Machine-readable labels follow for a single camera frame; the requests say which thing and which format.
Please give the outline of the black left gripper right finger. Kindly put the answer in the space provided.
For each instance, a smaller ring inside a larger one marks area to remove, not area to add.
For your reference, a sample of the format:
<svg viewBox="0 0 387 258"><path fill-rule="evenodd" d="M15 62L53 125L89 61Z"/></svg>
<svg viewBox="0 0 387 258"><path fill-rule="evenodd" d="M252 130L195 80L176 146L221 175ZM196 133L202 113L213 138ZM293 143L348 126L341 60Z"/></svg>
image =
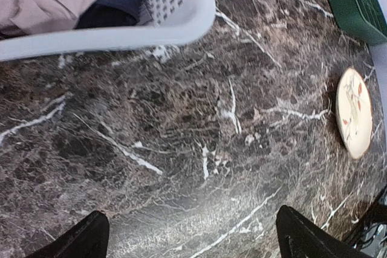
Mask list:
<svg viewBox="0 0 387 258"><path fill-rule="evenodd" d="M277 213L276 230L281 257L368 257L287 205Z"/></svg>

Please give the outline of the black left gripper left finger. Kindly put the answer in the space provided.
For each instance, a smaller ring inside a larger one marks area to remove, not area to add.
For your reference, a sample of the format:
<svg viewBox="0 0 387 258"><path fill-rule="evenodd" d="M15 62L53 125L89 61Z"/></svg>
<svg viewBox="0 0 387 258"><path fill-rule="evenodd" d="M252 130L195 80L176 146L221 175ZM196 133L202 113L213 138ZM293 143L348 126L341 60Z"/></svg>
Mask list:
<svg viewBox="0 0 387 258"><path fill-rule="evenodd" d="M28 255L47 257L105 258L109 241L109 221L105 214L93 211L52 243Z"/></svg>

